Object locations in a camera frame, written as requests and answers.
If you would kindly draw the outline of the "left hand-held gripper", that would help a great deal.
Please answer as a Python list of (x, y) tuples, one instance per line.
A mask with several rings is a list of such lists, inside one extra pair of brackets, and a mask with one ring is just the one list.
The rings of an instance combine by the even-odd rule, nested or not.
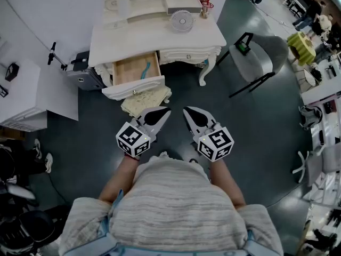
[(118, 147), (130, 157), (138, 157), (151, 148), (157, 134), (164, 126), (171, 109), (165, 106), (146, 108), (130, 122), (125, 122), (116, 134)]

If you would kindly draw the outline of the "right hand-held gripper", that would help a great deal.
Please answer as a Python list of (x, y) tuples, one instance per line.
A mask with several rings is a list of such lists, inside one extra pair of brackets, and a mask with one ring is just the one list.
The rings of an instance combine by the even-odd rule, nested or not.
[[(234, 140), (226, 127), (215, 123), (211, 113), (198, 107), (186, 106), (183, 108), (183, 115), (189, 131), (194, 136), (200, 136), (197, 141), (199, 154), (215, 162), (230, 153)], [(212, 127), (202, 133), (202, 126)]]

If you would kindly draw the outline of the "person's left forearm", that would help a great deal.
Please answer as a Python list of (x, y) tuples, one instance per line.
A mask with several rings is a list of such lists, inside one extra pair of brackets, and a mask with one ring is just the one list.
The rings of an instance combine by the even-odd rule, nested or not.
[(112, 204), (121, 190), (125, 194), (129, 192), (138, 166), (139, 160), (124, 156), (114, 175), (100, 193), (99, 200)]

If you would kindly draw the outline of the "person's right forearm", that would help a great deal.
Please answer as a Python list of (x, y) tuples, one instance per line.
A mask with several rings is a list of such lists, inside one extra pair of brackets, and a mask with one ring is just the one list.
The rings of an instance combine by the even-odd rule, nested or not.
[(222, 159), (210, 163), (211, 183), (221, 188), (230, 198), (235, 209), (246, 206), (244, 196)]

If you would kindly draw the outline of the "white dressing table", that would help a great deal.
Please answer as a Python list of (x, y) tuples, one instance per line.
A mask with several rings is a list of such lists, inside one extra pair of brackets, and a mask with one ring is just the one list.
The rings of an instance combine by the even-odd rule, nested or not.
[[(159, 51), (164, 49), (222, 48), (226, 45), (224, 36), (210, 15), (204, 19), (201, 12), (192, 13), (195, 18), (193, 28), (187, 34), (179, 34), (171, 28), (172, 14), (167, 14), (164, 0), (130, 0), (128, 19), (119, 16), (117, 0), (103, 1), (103, 12), (92, 32), (88, 64), (101, 77), (104, 89), (113, 85), (114, 62), (151, 52), (157, 53), (159, 61)], [(105, 23), (119, 20), (127, 20), (128, 25), (115, 30), (103, 29)], [(201, 62), (205, 64), (199, 76), (201, 86), (206, 84), (205, 76), (214, 68), (217, 56), (211, 55)]]

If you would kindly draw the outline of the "teal curved plastic tool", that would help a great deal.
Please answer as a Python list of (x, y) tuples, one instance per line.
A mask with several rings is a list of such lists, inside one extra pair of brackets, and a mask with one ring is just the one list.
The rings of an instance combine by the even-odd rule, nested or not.
[(142, 74), (141, 74), (141, 79), (145, 79), (146, 74), (147, 74), (147, 71), (148, 71), (149, 68), (150, 68), (150, 65), (151, 65), (151, 63), (148, 61), (148, 62), (147, 62), (147, 65), (146, 65), (146, 68), (143, 70), (143, 72), (142, 72)]

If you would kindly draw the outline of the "person's striped grey shirt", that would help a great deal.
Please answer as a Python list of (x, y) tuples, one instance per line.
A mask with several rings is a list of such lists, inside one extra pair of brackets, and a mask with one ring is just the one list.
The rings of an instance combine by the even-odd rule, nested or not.
[(267, 209), (235, 209), (196, 163), (152, 156), (112, 204), (74, 200), (60, 256), (283, 256)]

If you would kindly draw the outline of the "grey upholstered chair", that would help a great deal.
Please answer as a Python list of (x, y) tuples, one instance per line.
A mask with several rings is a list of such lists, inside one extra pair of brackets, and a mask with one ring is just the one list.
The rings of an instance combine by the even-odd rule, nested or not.
[(234, 44), (229, 46), (229, 49), (220, 57), (218, 62), (216, 62), (216, 65), (218, 66), (227, 56), (231, 56), (239, 74), (248, 82), (248, 85), (231, 94), (229, 96), (230, 98), (246, 89), (249, 89), (249, 91), (252, 92), (258, 88), (268, 79), (275, 76), (288, 59), (289, 50), (287, 42), (279, 36), (262, 36), (254, 34), (251, 42), (260, 46), (260, 48), (269, 56), (272, 63), (272, 70), (268, 73), (263, 71), (262, 64), (255, 52), (251, 49), (250, 44), (250, 51), (245, 56), (237, 50)]

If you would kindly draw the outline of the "white desk fan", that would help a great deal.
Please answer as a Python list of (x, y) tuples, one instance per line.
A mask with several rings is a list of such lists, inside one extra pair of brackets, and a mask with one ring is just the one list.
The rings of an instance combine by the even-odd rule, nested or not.
[(170, 25), (174, 32), (187, 34), (193, 28), (195, 22), (194, 16), (186, 10), (174, 12), (170, 18)]

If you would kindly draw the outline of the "white side cabinet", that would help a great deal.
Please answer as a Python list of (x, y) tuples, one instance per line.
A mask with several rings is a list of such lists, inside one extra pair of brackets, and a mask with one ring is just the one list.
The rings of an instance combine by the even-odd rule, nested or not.
[(78, 120), (78, 87), (53, 65), (40, 67), (29, 59), (17, 62), (17, 77), (0, 96), (0, 125), (34, 132), (47, 128), (47, 113)]

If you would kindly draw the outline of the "grey backpack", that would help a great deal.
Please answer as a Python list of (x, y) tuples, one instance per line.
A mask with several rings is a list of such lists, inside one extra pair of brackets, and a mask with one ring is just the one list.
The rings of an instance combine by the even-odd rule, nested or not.
[(301, 106), (299, 113), (301, 115), (300, 126), (305, 131), (319, 124), (323, 118), (322, 110), (317, 106)]

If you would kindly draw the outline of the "white vase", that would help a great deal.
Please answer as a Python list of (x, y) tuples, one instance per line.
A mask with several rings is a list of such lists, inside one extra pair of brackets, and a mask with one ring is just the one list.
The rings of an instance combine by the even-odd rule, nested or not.
[(128, 19), (131, 11), (130, 0), (117, 0), (118, 14), (123, 19)]

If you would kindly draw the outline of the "white box with grey front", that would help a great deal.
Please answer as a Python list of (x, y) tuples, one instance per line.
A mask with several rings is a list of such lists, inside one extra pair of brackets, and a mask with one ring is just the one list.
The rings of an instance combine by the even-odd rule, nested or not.
[(200, 13), (202, 8), (200, 0), (164, 0), (164, 2), (168, 15), (179, 10), (186, 10), (190, 13)]

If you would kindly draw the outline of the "black grip on metal stand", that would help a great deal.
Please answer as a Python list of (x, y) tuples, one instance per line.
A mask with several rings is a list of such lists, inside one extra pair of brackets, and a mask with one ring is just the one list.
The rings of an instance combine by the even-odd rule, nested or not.
[(67, 64), (64, 63), (55, 53), (55, 46), (56, 46), (56, 42), (53, 43), (51, 49), (50, 49), (50, 52), (49, 52), (49, 55), (48, 55), (48, 65), (50, 66), (52, 61), (54, 59), (56, 59), (60, 64), (61, 64), (61, 70), (62, 71), (66, 71), (67, 70)]

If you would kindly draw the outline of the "white shelving unit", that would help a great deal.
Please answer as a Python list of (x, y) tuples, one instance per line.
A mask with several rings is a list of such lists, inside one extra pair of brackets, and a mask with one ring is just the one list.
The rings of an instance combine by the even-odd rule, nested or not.
[[(331, 112), (326, 113), (324, 104), (331, 102)], [(332, 146), (341, 141), (341, 91), (321, 97), (313, 96), (313, 101), (308, 100), (308, 106), (318, 106), (322, 111), (322, 120), (313, 126), (311, 130), (313, 148), (318, 144)]]

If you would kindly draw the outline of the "yellow-green ribbed stool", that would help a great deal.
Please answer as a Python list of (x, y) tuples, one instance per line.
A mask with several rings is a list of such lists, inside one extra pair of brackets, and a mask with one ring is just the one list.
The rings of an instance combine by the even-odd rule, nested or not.
[(287, 38), (287, 45), (300, 66), (313, 63), (316, 52), (312, 41), (302, 32), (296, 32)]

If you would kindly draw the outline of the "grey chair with white base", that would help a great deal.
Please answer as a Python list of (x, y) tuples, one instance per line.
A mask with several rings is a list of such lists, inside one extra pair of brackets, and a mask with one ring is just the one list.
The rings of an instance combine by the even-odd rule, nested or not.
[(331, 146), (318, 146), (312, 151), (307, 151), (305, 156), (299, 151), (298, 155), (302, 165), (291, 173), (301, 172), (299, 183), (307, 174), (308, 187), (316, 182), (321, 173), (327, 175), (341, 170), (341, 142)]

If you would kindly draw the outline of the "black lantern box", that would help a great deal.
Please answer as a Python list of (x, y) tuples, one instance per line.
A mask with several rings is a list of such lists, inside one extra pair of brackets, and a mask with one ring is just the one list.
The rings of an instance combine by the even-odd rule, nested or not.
[(11, 63), (6, 71), (5, 80), (11, 82), (17, 77), (19, 66), (16, 63)]

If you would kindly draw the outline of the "black office chair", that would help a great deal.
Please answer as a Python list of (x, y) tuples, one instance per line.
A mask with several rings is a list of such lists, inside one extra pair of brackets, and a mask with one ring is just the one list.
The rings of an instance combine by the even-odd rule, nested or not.
[(33, 256), (62, 233), (71, 207), (32, 210), (0, 223), (0, 256)]

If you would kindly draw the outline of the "black frame with green part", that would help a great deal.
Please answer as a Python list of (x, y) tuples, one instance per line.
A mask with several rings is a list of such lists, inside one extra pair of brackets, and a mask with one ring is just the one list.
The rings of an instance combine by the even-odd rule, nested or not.
[(244, 56), (250, 51), (249, 44), (253, 35), (253, 33), (245, 32), (234, 44), (237, 50)]

